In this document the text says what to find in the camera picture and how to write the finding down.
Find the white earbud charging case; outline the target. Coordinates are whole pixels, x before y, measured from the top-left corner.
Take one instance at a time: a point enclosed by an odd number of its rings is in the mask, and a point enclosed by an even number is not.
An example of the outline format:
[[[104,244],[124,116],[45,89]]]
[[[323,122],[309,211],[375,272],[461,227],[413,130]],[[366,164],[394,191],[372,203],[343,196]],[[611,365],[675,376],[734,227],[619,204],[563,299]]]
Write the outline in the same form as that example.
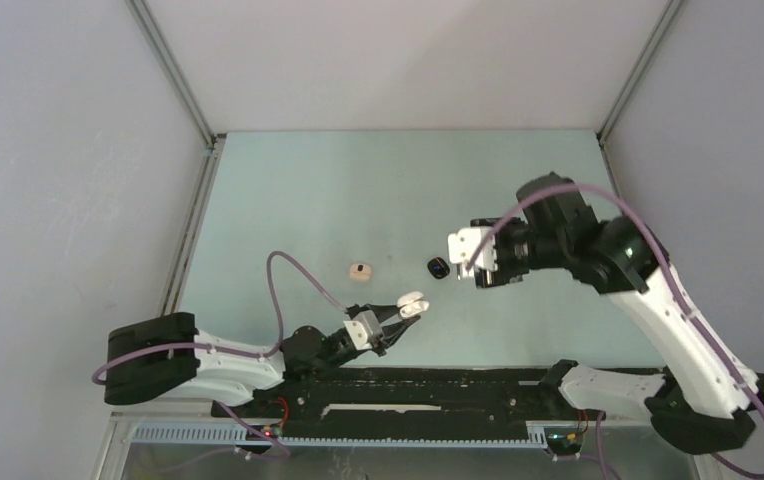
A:
[[[413,291],[402,295],[396,302],[401,319],[411,319],[422,315],[430,308],[430,302],[422,292]]]

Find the beige earbud charging case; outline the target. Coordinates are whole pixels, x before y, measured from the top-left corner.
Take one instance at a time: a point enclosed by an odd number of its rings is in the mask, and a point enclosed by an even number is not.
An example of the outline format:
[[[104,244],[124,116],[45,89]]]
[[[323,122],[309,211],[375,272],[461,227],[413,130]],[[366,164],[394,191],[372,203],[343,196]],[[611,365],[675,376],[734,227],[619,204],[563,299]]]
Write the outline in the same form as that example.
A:
[[[366,263],[354,263],[349,267],[348,276],[353,281],[366,283],[373,277],[373,268]]]

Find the black earbud charging case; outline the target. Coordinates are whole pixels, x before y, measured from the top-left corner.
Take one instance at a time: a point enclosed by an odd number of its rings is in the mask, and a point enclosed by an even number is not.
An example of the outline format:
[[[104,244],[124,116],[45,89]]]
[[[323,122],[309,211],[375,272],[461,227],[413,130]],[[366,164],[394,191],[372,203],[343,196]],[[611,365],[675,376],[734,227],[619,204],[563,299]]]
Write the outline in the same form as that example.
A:
[[[426,267],[430,275],[437,280],[444,279],[451,273],[449,264],[441,257],[432,258],[427,262]]]

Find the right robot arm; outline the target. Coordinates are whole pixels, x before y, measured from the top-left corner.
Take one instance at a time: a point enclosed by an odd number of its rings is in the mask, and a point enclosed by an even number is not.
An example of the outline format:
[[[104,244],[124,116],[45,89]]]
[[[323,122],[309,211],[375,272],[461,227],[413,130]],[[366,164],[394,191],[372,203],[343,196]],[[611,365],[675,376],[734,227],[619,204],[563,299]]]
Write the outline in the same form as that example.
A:
[[[488,289],[535,271],[566,271],[622,309],[664,361],[661,372],[646,375],[559,361],[539,392],[549,416],[578,409],[644,421],[691,455],[744,447],[756,428],[753,414],[764,415],[764,373],[721,340],[639,215],[622,206],[601,220],[586,194],[603,190],[555,173],[523,185],[512,210],[448,236],[458,276]]]

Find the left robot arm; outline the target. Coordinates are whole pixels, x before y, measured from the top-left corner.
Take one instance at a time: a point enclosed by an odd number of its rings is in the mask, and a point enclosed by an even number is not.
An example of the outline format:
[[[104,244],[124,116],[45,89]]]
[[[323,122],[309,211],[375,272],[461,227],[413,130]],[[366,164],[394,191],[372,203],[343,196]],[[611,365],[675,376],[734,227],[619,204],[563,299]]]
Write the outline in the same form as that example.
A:
[[[395,305],[354,305],[334,333],[304,326],[275,347],[228,341],[198,328],[193,314],[173,313],[112,331],[92,380],[109,405],[202,399],[262,416],[274,388],[325,376],[369,352],[385,355],[429,308],[418,293]]]

